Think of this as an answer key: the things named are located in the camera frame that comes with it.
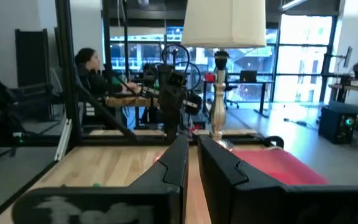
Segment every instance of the white lamp shade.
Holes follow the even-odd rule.
[[[266,46],[265,0],[188,0],[181,44],[189,47]]]

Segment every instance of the red surface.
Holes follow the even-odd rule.
[[[327,181],[288,152],[234,151],[238,158],[287,185],[324,185]]]

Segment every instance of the black chair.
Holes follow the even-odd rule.
[[[229,82],[228,82],[228,78],[229,78],[229,75],[228,75],[228,72],[226,71],[226,76],[225,76],[225,79],[224,79],[224,82],[226,84],[226,88],[224,89],[224,99],[223,99],[224,105],[225,105],[226,109],[229,109],[229,107],[227,106],[228,103],[230,103],[230,106],[235,104],[237,109],[239,109],[240,106],[239,106],[238,103],[227,99],[227,93],[229,93],[230,91],[235,90],[236,88],[239,88],[238,85],[237,86],[230,85]]]

